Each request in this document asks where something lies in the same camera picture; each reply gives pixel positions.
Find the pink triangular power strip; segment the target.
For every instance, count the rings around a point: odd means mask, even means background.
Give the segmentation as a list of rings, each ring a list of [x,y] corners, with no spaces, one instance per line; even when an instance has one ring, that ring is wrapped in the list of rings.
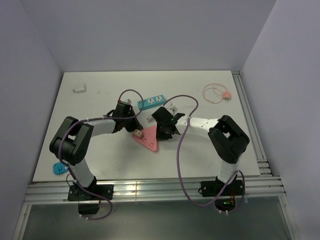
[[[153,153],[156,153],[158,151],[158,141],[156,138],[156,133],[157,133],[156,130],[157,130],[157,127],[155,125],[150,126],[148,128],[141,130],[143,132],[143,137],[141,139],[135,137],[133,134],[132,134],[132,138],[143,147],[147,148]]]

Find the small blue adapter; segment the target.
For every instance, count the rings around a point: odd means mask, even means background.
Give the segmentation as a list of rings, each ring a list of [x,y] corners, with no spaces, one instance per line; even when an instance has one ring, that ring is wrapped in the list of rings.
[[[54,163],[52,166],[52,172],[55,176],[62,176],[68,171],[68,168],[61,162]]]

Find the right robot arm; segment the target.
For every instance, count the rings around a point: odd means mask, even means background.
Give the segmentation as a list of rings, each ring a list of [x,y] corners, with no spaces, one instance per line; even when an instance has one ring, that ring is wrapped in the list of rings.
[[[180,149],[186,134],[203,137],[211,141],[217,155],[221,159],[221,167],[217,175],[217,191],[222,195],[229,194],[232,182],[238,174],[238,161],[250,143],[248,135],[228,115],[221,118],[198,118],[184,113],[171,114],[165,107],[160,107],[152,114],[156,122],[156,139],[166,141],[173,135],[180,135],[176,151],[178,177],[181,179]]]

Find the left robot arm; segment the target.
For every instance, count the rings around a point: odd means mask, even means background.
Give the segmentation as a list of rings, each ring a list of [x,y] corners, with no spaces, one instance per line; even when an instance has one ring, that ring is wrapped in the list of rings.
[[[90,171],[85,160],[91,138],[115,134],[122,129],[132,133],[142,130],[133,107],[124,101],[118,101],[116,108],[106,115],[97,118],[78,120],[66,117],[49,144],[49,151],[65,165],[75,184],[79,186],[79,194],[91,200],[98,193],[97,179]]]

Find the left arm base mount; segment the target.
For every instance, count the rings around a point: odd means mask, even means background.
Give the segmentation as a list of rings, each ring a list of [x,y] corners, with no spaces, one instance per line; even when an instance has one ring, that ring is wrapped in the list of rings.
[[[93,217],[100,210],[102,200],[112,200],[114,185],[98,184],[92,189],[92,192],[94,195],[73,184],[69,187],[67,201],[78,202],[78,213],[83,217]]]

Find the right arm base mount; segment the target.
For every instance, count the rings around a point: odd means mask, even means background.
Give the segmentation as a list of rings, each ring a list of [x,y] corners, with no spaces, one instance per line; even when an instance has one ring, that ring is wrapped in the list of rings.
[[[225,184],[220,180],[208,180],[201,181],[198,193],[202,197],[216,197],[220,190]],[[221,197],[214,202],[215,208],[221,213],[229,213],[235,210],[237,207],[236,197],[241,196],[239,204],[244,201],[245,197],[245,182],[243,180],[234,179],[230,184],[226,186],[223,192],[220,194]]]

